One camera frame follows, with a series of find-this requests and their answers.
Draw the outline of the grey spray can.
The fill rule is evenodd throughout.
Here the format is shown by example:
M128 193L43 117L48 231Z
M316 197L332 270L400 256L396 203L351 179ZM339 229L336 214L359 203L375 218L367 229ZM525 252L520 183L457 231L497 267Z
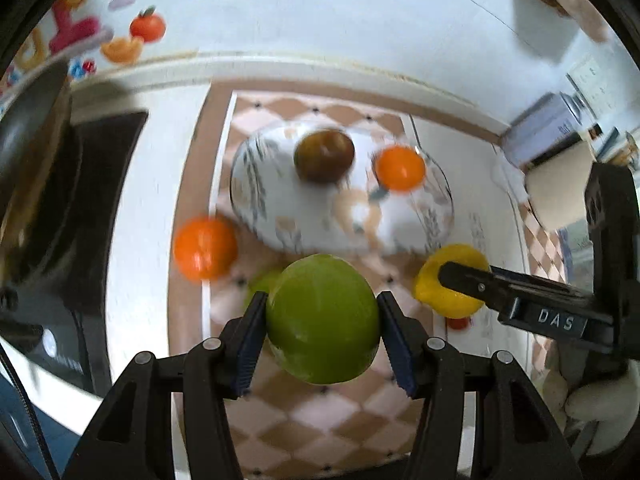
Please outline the grey spray can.
M547 93L503 133L500 148L511 165L528 164L582 128L587 105L578 94Z

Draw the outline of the small orange tangerine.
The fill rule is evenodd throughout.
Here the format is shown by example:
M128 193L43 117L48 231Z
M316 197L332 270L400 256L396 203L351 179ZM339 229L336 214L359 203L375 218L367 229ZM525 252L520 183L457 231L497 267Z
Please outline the small orange tangerine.
M415 148L392 145L374 158L373 171L382 188L392 192L410 192L422 184L427 169L424 158Z

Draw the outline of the colourful wall sticker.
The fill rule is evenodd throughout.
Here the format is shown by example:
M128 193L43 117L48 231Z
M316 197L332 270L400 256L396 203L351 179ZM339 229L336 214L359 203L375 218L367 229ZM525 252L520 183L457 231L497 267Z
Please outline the colourful wall sticker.
M140 0L56 0L2 74L1 93L56 56L68 61L71 80L95 74L98 56L112 65L134 64L166 29L156 6Z

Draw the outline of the green apple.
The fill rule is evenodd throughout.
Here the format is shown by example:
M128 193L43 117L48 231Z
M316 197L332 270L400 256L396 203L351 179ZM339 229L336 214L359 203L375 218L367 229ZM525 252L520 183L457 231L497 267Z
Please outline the green apple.
M287 266L268 292L266 319L280 367L311 385L349 382L378 353L376 298L341 258L317 254Z
M273 268L258 273L254 278L251 278L247 284L243 309L246 310L248 308L256 292L265 292L266 294L269 294L272 286L282 274L283 270L283 266L274 266Z

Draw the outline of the black gas stove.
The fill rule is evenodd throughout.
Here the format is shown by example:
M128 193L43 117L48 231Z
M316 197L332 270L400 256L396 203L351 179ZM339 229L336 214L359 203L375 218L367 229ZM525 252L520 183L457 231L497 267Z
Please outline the black gas stove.
M105 287L117 207L145 110L67 129L21 275L1 291L1 336L64 382L111 388Z

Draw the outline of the black wok pan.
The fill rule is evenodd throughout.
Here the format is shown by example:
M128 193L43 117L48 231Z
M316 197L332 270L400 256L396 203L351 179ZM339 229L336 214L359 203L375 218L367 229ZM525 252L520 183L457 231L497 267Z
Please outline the black wok pan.
M77 188L81 149L70 128L68 63L28 78L1 118L1 284L49 264Z

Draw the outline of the large orange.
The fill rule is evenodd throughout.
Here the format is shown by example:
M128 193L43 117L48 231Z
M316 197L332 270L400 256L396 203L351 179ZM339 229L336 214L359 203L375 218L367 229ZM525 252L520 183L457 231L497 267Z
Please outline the large orange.
M221 216L192 219L178 231L172 252L188 280L219 280L230 273L239 257L234 225Z

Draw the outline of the dark red apple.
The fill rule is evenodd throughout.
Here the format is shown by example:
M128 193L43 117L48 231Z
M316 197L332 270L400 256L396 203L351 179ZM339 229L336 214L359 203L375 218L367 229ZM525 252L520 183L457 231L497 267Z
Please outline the dark red apple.
M294 166L300 180L334 184L345 177L355 159L355 145L342 130L311 131L296 144Z

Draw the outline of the red cherry tomato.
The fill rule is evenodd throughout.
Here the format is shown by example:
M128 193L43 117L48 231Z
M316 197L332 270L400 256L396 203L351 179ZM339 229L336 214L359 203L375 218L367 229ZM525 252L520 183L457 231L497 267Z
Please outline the red cherry tomato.
M467 330L472 325L468 316L466 318L446 318L446 324L450 330L457 330L458 332Z

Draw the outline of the checkered brown table mat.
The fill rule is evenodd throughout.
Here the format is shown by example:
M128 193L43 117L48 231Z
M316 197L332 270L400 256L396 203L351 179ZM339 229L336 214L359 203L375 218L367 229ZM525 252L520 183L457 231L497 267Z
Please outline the checkered brown table mat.
M201 109L186 158L175 214L177 226L204 214L236 225L239 257L217 281L195 284L169 275L168 339L171 352L218 335L242 313L247 284L258 273L309 255L264 244L236 218L230 170L238 147L280 122L311 122L320 129L357 128L405 138L437 162L454 200L447 244L469 244L495 266L554 278L564 275L559 241L538 228L528 208L506 188L495 144L414 116L393 99L337 86L291 81L214 82ZM489 310L467 330L450 330L443 318L412 296L414 277L427 255L342 255L375 292L390 290L406 315L464 352L490 356L506 349L530 374L544 365L544 345L501 326ZM313 386L288 374L270 351L262 352L250 391L227 406L233 442L244 474L254 479L328 476L376 466L409 452L421 405L396 385L384 352L351 382Z

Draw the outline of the beige utensil holder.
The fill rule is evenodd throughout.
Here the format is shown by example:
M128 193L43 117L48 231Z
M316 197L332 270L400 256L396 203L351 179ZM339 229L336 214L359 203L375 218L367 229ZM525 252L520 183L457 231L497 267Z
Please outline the beige utensil holder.
M585 189L595 161L590 144L580 141L525 175L530 206L546 231L585 220Z

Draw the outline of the glass floral fruit plate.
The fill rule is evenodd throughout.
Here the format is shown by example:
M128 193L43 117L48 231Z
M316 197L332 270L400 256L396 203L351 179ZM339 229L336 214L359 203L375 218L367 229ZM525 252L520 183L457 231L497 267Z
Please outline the glass floral fruit plate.
M342 180L307 183L296 174L294 152L319 129L311 122L280 122L249 136L235 152L231 207L258 240L291 254L351 256L427 255L446 243L454 200L431 156L421 156L425 177L416 188L391 191L378 182L374 161L389 148L408 146L408 140L347 128L355 157Z

